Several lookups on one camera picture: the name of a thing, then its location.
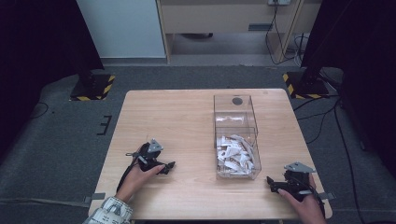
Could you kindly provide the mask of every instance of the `hand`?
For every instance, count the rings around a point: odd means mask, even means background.
[[[158,165],[143,172],[138,165],[135,165],[125,177],[122,186],[116,194],[116,198],[128,203],[132,195],[140,190],[152,176],[158,174],[163,167],[165,167],[165,165]]]
[[[314,181],[314,177],[309,175],[309,184],[312,188],[316,188],[316,184]],[[323,217],[323,214],[320,210],[317,199],[313,194],[308,194],[304,197],[302,202],[297,201],[291,194],[283,189],[278,190],[279,194],[285,198],[294,210],[297,212],[300,220],[304,224],[322,224],[326,223],[326,220]]]

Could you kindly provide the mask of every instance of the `patterned sleeve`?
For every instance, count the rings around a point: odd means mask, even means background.
[[[132,208],[118,198],[107,198],[83,224],[130,224]]]

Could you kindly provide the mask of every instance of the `wall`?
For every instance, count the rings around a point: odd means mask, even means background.
[[[77,0],[101,58],[165,58],[155,0]]]

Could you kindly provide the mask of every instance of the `electrical outlet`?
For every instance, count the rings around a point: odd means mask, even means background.
[[[268,6],[288,6],[291,0],[268,0]]]

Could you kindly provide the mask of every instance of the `clear plastic box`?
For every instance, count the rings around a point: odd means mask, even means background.
[[[217,176],[255,179],[262,170],[250,95],[214,96]]]

